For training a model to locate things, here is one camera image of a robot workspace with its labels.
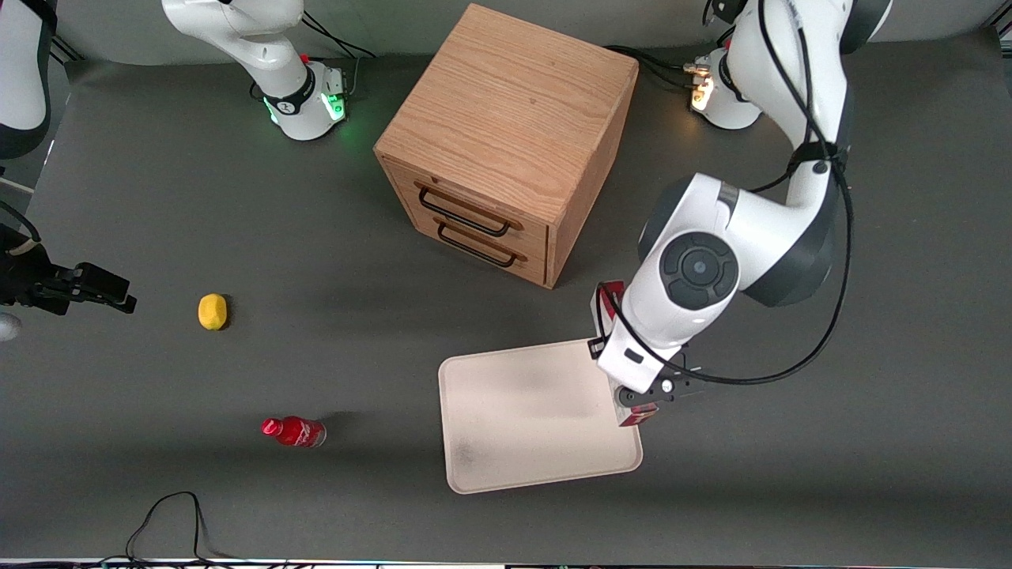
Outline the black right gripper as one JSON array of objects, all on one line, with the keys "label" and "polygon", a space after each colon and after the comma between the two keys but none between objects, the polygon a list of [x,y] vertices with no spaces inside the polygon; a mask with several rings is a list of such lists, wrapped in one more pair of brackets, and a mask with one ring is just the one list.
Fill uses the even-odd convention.
[{"label": "black right gripper", "polygon": [[[76,269],[53,269],[46,249],[21,232],[1,226],[1,305],[38,307],[65,316],[73,303],[98,303],[133,314],[137,299],[129,295],[130,282],[95,264],[83,262]],[[36,298],[35,288],[47,280],[48,299]]]}]

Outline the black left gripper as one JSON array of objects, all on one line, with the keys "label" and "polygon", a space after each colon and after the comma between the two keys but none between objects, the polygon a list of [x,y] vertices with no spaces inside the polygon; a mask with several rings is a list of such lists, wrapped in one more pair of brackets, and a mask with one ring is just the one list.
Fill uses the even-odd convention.
[{"label": "black left gripper", "polygon": [[[588,350],[592,359],[599,359],[607,345],[607,337],[596,337],[588,340]],[[702,382],[687,377],[680,371],[665,367],[655,377],[653,386],[647,392],[637,393],[626,386],[617,388],[617,404],[625,409],[654,404],[657,401],[674,402],[680,398],[702,393]]]}]

